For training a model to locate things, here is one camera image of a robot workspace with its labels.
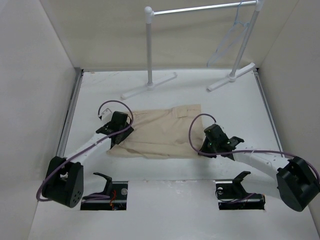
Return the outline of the beige trousers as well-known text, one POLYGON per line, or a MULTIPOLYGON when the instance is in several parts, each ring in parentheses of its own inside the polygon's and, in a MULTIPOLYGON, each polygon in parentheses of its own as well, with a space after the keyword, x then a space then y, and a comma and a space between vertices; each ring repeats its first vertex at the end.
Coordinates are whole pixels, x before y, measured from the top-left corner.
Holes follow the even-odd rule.
POLYGON ((200 104, 134 111, 134 131, 107 153, 119 158, 196 159, 198 153, 190 146, 189 129, 201 113, 200 104))

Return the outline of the light blue clothes hanger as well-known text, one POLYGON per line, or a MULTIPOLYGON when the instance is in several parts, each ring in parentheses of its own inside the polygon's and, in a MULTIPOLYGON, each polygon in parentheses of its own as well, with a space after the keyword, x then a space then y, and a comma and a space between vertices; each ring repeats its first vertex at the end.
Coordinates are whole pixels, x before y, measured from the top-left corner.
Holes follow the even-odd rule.
POLYGON ((216 62, 223 58, 228 51, 235 45, 246 33, 250 22, 243 22, 239 19, 239 11, 243 5, 243 0, 237 6, 236 14, 232 27, 225 34, 219 45, 217 46, 215 52, 208 59, 206 66, 212 67, 216 62))

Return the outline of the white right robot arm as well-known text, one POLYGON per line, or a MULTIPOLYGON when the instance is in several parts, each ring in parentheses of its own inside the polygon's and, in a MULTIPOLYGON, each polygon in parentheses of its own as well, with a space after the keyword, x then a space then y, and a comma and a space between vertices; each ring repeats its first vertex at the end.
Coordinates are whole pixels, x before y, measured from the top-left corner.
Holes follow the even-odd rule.
POLYGON ((228 138, 221 127, 213 124, 204 130, 205 140, 200 154, 222 156, 249 165, 277 182, 280 199, 291 209, 301 212, 320 193, 320 177, 307 161, 288 153, 273 150, 236 150, 244 140, 228 138))

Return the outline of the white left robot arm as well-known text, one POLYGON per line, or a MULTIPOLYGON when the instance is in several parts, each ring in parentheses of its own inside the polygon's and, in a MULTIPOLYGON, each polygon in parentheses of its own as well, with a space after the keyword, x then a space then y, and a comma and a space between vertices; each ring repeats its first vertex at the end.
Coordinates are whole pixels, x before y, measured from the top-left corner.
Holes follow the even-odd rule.
POLYGON ((99 172, 94 174, 106 179, 95 187, 95 193, 84 194, 84 163, 91 161, 123 142, 133 131, 133 116, 115 111, 111 119, 100 127, 92 138, 75 153, 53 157, 46 176, 36 193, 39 202, 56 202, 74 208, 79 202, 106 200, 112 195, 112 178, 99 172))

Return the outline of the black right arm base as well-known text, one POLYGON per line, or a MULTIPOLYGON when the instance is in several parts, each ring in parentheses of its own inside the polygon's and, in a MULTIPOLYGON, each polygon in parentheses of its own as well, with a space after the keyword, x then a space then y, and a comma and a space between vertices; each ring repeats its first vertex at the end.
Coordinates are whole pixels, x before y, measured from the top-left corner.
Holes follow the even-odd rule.
POLYGON ((249 193, 242 186, 242 181, 250 174, 250 171, 242 171, 233 179, 215 181, 215 197, 220 211, 265 209, 265 196, 261 193, 249 193))

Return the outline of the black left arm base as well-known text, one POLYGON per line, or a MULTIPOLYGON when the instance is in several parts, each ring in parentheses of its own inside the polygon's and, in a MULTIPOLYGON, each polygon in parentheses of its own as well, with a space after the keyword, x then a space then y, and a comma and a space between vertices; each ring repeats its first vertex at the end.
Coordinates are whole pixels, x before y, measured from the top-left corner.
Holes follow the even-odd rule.
POLYGON ((93 175, 104 180, 103 190, 82 197, 81 211, 126 211, 128 181, 113 181, 112 177, 94 172, 93 175))

